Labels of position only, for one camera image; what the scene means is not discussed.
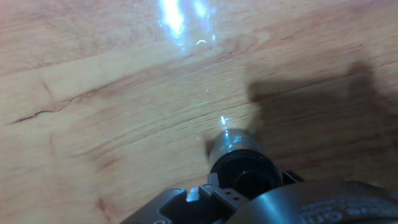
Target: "wooden table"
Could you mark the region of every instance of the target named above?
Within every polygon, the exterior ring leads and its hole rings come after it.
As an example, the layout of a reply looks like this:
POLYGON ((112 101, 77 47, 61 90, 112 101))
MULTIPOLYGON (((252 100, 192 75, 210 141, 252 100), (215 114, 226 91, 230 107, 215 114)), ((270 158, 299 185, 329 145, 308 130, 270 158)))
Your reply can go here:
POLYGON ((1 223, 119 223, 205 183, 226 128, 280 170, 398 190, 396 0, 0 10, 1 223))

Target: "wooden surface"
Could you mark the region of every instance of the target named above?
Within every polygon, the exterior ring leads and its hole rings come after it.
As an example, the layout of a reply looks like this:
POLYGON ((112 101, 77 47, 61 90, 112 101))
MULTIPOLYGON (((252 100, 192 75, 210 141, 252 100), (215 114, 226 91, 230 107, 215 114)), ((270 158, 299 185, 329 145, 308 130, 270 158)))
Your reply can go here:
POLYGON ((225 128, 398 190, 398 1, 175 2, 0 0, 1 223, 118 223, 225 128))

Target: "metal cylinder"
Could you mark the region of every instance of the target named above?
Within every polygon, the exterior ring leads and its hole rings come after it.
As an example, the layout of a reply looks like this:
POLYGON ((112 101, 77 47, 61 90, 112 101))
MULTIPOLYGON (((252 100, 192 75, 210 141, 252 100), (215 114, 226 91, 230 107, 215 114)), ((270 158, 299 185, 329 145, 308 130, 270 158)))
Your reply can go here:
POLYGON ((243 129, 227 129, 223 131, 216 137, 213 149, 210 152, 210 169, 216 164, 218 159, 227 153, 240 149, 262 153, 260 144, 251 133, 243 129))
POLYGON ((242 129, 225 130, 216 137, 210 167, 220 188, 234 189, 249 200, 281 185, 275 165, 262 153, 259 142, 242 129))

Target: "wood grain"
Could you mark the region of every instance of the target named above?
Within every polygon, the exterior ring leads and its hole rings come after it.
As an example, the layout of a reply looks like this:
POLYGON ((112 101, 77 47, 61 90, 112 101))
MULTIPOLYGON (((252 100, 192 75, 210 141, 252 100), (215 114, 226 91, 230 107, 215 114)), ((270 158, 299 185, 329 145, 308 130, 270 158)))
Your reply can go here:
POLYGON ((398 190, 398 1, 171 2, 0 0, 1 223, 119 223, 205 183, 225 128, 398 190))

